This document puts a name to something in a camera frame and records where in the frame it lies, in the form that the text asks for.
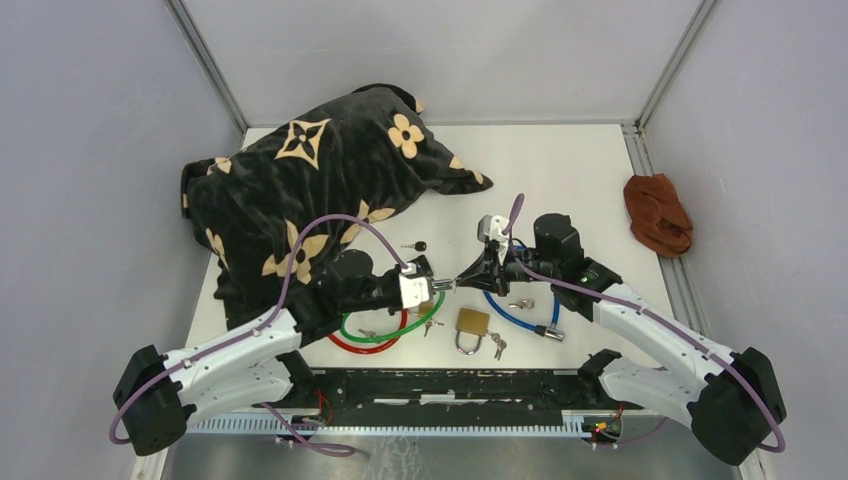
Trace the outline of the black head padlock key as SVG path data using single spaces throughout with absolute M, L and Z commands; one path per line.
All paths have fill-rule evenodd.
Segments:
M 427 250 L 427 243 L 425 241 L 416 241 L 414 243 L 403 244 L 402 248 L 412 249 L 417 252 L 425 252 Z

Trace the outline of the blue lock keys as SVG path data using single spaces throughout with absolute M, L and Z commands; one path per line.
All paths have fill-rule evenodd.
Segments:
M 534 299 L 519 299 L 508 304 L 510 308 L 525 310 L 525 309 L 533 309 L 535 307 Z

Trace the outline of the large brass padlock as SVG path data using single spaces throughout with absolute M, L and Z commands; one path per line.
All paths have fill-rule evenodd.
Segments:
M 490 315 L 488 313 L 471 309 L 460 308 L 456 321 L 455 347 L 460 354 L 471 356 L 476 354 L 483 339 L 487 336 Z M 474 337 L 476 343 L 472 347 L 467 347 L 462 338 L 464 336 Z

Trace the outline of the large padlock keys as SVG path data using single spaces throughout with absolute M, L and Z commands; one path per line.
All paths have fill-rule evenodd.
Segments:
M 507 343 L 502 338 L 502 336 L 497 332 L 489 332 L 489 337 L 495 343 L 496 350 L 495 350 L 494 358 L 497 361 L 500 361 L 501 358 L 502 358 L 502 354 L 503 354 L 504 350 L 507 348 Z

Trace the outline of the blue cable lock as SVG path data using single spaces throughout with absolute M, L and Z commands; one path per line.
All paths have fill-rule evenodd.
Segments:
M 507 320 L 511 324 L 520 327 L 524 330 L 530 331 L 535 335 L 538 335 L 543 338 L 547 338 L 549 340 L 553 340 L 556 342 L 562 343 L 565 340 L 565 333 L 558 329 L 558 323 L 560 319 L 560 310 L 561 310 L 561 302 L 559 299 L 554 296 L 552 303 L 552 315 L 551 320 L 548 325 L 543 324 L 531 324 L 527 321 L 519 319 L 518 317 L 512 315 L 507 310 L 502 308 L 493 298 L 490 292 L 483 291 L 482 292 L 484 298 L 486 299 L 489 306 L 497 313 L 501 318 Z

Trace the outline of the red cable lock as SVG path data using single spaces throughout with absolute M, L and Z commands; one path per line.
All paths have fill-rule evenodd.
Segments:
M 399 338 L 396 337 L 396 338 L 389 339 L 389 340 L 385 341 L 384 343 L 377 344 L 376 346 L 363 347 L 363 346 L 360 346 L 360 345 L 352 345 L 352 344 L 346 343 L 345 341 L 340 340 L 335 334 L 330 334 L 328 336 L 328 339 L 332 343 L 334 343 L 336 346 L 338 346 L 339 348 L 341 348 L 341 349 L 343 349 L 343 350 L 345 350 L 349 353 L 353 353 L 353 354 L 357 354 L 357 355 L 374 355 L 374 354 L 381 353 L 385 350 L 388 350 L 392 346 L 394 346 L 399 340 Z

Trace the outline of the green cable lock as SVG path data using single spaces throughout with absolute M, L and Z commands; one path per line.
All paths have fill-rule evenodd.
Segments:
M 352 342 L 356 342 L 356 343 L 381 343 L 381 342 L 386 342 L 386 341 L 389 341 L 389 340 L 396 340 L 396 339 L 400 338 L 401 336 L 408 334 L 408 333 L 414 331 L 415 329 L 417 329 L 421 326 L 425 326 L 426 324 L 430 323 L 434 319 L 435 315 L 440 311 L 440 309 L 444 305 L 444 302 L 446 300 L 446 292 L 449 291 L 449 290 L 455 289 L 455 281 L 454 280 L 439 279 L 439 280 L 433 280 L 432 283 L 434 284 L 434 290 L 438 294 L 438 296 L 437 296 L 436 300 L 434 301 L 433 305 L 431 306 L 431 308 L 429 310 L 427 310 L 422 317 L 420 317 L 416 322 L 412 323 L 411 325 L 405 326 L 405 327 L 399 327 L 396 331 L 391 332 L 391 333 L 387 333 L 387 334 L 365 334 L 365 333 L 363 333 L 362 335 L 357 336 L 357 335 L 354 335 L 354 334 L 347 331 L 346 321 L 347 321 L 347 318 L 348 318 L 348 314 L 346 314 L 343 317 L 339 333 L 345 339 L 350 340 Z

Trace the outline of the small brass padlock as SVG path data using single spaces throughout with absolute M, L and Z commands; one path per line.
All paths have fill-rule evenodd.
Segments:
M 416 314 L 416 316 L 417 316 L 417 317 L 419 317 L 419 318 L 424 318 L 424 317 L 427 317 L 427 316 L 430 314 L 430 312 L 433 310 L 433 308 L 434 308 L 434 304 L 433 304 L 433 303 L 431 303 L 431 302 L 426 302 L 426 303 L 421 304 L 421 305 L 417 308 L 417 310 L 416 310 L 415 314 Z

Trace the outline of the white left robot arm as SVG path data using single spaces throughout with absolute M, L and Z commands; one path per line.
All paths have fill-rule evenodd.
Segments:
M 385 309 L 394 314 L 432 299 L 433 269 L 420 255 L 407 270 L 354 274 L 339 259 L 327 277 L 290 291 L 283 307 L 210 341 L 160 353 L 148 345 L 132 354 L 112 394 L 138 456 L 179 440 L 191 426 L 260 403 L 307 404 L 314 376 L 302 348 L 341 328 L 344 315 Z

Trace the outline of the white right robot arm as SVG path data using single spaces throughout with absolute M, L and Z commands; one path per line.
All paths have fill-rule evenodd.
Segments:
M 736 351 L 656 309 L 622 277 L 587 256 L 567 215 L 533 224 L 534 245 L 513 237 L 513 217 L 485 215 L 481 255 L 459 287 L 504 296 L 518 282 L 544 282 L 566 309 L 626 339 L 656 363 L 640 365 L 604 349 L 579 369 L 580 400 L 638 405 L 687 428 L 715 458 L 741 465 L 754 451 L 782 453 L 787 412 L 770 359 L 754 347 Z

